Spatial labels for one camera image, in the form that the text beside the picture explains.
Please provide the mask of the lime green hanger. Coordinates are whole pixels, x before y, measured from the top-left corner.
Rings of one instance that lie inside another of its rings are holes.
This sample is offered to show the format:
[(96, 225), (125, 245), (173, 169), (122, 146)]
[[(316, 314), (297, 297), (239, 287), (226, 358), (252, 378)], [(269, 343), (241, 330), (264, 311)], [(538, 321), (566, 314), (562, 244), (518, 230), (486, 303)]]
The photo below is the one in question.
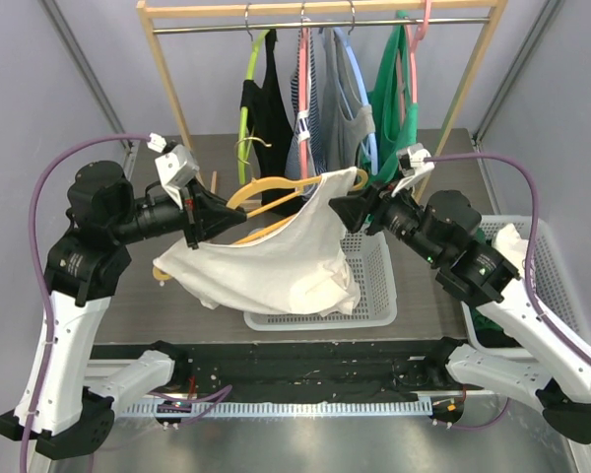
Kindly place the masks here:
[[(269, 33), (268, 30), (261, 30), (257, 37), (254, 37), (251, 33), (251, 30), (248, 28), (248, 10), (245, 10), (244, 13), (244, 20), (245, 20), (245, 27), (248, 32), (248, 35), (252, 39), (252, 46), (251, 46), (251, 53), (249, 56), (249, 60), (247, 63), (247, 69), (244, 81), (252, 81), (254, 79), (255, 69), (257, 65), (257, 60), (259, 57), (261, 46), (264, 44), (265, 37)], [(246, 145), (246, 142), (249, 141), (249, 136), (247, 134), (247, 119), (248, 119), (248, 107), (245, 105), (241, 105), (239, 108), (240, 115), (239, 115), (239, 126), (238, 126), (238, 138), (234, 145), (235, 157), (237, 159), (237, 175), (238, 175), (238, 182), (243, 185), (247, 182), (247, 174), (245, 167), (249, 165), (249, 154), (250, 154), (250, 145)]]

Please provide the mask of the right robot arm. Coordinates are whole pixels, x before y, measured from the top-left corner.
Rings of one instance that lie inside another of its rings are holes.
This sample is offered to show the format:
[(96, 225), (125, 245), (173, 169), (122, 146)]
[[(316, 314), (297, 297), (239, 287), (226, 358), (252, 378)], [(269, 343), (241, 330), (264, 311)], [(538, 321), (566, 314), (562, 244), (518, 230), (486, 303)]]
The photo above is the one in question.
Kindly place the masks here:
[(514, 264), (477, 239), (482, 216), (467, 197), (438, 191), (421, 206), (406, 189), (373, 185), (329, 205), (349, 232), (387, 231), (405, 243), (447, 294), (496, 322), (532, 357), (516, 362), (445, 339), (425, 365), (430, 385), (491, 390), (540, 413), (564, 437), (591, 443), (591, 346), (527, 291)]

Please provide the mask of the yellow plastic hanger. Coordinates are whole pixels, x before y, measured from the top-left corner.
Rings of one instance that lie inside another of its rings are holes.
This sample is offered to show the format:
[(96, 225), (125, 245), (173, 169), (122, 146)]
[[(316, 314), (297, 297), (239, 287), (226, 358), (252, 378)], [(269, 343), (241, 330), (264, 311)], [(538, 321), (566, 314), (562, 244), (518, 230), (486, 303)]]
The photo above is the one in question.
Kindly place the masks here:
[[(167, 143), (165, 141), (164, 137), (162, 137), (158, 134), (155, 134), (155, 133), (150, 135), (150, 139), (148, 141), (148, 147), (151, 150), (158, 152), (160, 154), (160, 156), (171, 151), (174, 146), (176, 146), (176, 145), (171, 145), (171, 144)], [(201, 183), (200, 171), (193, 180), (198, 180)], [(320, 175), (315, 176), (315, 177), (309, 177), (307, 179), (297, 179), (297, 180), (289, 180), (285, 177), (280, 177), (280, 176), (274, 176), (274, 177), (270, 176), (270, 177), (262, 177), (260, 179), (253, 179), (249, 183), (247, 183), (247, 184), (243, 185), (241, 188), (239, 188), (238, 191), (232, 196), (232, 198), (230, 198), (230, 200), (227, 201), (227, 205), (229, 208), (241, 207), (245, 211), (247, 218), (251, 218), (251, 217), (258, 215), (260, 213), (269, 211), (269, 210), (271, 210), (271, 209), (273, 209), (273, 208), (275, 208), (275, 207), (277, 207), (289, 200), (299, 197), (300, 195), (302, 195), (304, 193), (306, 188), (311, 187), (315, 184), (319, 184), (321, 182), (321, 180), (322, 180), (322, 177)], [(191, 182), (184, 188), (184, 189), (189, 189), (190, 192), (191, 192)], [(262, 205), (256, 206), (256, 207), (251, 207), (245, 203), (245, 201), (248, 198), (250, 198), (256, 194), (260, 194), (265, 191), (276, 190), (276, 189), (279, 189), (279, 190), (287, 189), (289, 191), (289, 193), (286, 194), (285, 196), (271, 202), (271, 203), (262, 204)], [(174, 206), (175, 206), (175, 208), (177, 208), (179, 210), (180, 215), (182, 217), (182, 229), (183, 229), (184, 224), (186, 223), (185, 212), (183, 211), (183, 208), (179, 209), (175, 203), (174, 203)]]

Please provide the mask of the white tank top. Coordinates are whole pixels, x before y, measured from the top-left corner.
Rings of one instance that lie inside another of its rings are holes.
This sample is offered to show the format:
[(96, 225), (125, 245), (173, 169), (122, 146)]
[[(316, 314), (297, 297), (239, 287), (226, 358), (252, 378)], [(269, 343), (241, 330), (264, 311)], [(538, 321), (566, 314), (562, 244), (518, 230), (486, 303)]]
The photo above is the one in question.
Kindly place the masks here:
[(201, 305), (259, 314), (350, 314), (361, 290), (341, 247), (346, 229), (329, 201), (353, 187), (356, 168), (322, 174), (292, 220), (242, 244), (179, 240), (153, 265)]

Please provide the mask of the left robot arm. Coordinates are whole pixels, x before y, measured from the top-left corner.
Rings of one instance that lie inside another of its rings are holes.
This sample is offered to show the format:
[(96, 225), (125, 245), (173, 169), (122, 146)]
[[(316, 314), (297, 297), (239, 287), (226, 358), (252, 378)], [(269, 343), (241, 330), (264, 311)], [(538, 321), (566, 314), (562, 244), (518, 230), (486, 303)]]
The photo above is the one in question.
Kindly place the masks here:
[(35, 373), (45, 374), (35, 408), (29, 384), (17, 408), (0, 415), (0, 435), (22, 440), (32, 431), (37, 453), (62, 460), (97, 451), (115, 418), (144, 395), (164, 389), (182, 391), (192, 373), (188, 353), (157, 341), (134, 362), (104, 381), (85, 384), (99, 324), (114, 296), (120, 276), (129, 266), (128, 245), (152, 237), (182, 232), (182, 246), (197, 248), (245, 222), (242, 208), (191, 178), (177, 205), (169, 196), (137, 198), (120, 164), (99, 161), (81, 168), (68, 190), (69, 230), (48, 252), (42, 287), (53, 308), (47, 364), (37, 352)]

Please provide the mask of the black tank top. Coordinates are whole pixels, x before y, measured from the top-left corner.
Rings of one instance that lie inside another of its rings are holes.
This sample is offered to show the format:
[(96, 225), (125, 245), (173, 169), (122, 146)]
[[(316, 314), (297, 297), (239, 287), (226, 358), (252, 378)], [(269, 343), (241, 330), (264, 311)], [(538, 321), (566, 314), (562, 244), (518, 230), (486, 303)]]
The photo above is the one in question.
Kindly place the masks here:
[(277, 32), (268, 30), (259, 44), (265, 48), (265, 75), (259, 86), (253, 78), (242, 83), (240, 108), (247, 108), (245, 127), (254, 140), (252, 145), (261, 177), (285, 176), (287, 157), (294, 135), (280, 90), (275, 60)]

